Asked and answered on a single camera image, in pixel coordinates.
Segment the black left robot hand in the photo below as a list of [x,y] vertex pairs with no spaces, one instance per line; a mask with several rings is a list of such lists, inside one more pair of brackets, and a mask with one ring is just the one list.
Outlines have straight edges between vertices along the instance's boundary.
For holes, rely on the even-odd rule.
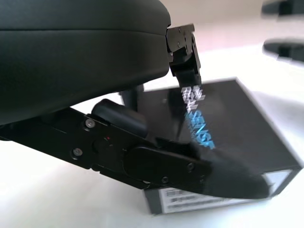
[[192,24],[158,0],[3,0],[0,139],[132,187],[265,199],[260,174],[195,142],[152,134],[136,109],[169,71],[201,84]]

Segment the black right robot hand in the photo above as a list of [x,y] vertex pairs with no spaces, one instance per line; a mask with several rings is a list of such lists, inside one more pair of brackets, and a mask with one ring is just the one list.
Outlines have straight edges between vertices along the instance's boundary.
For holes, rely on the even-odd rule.
[[[279,18],[304,14],[302,0],[275,0],[262,5],[262,15],[276,15]],[[288,58],[296,62],[304,62],[304,41],[299,39],[268,39],[263,43],[263,50],[276,54],[278,58]]]

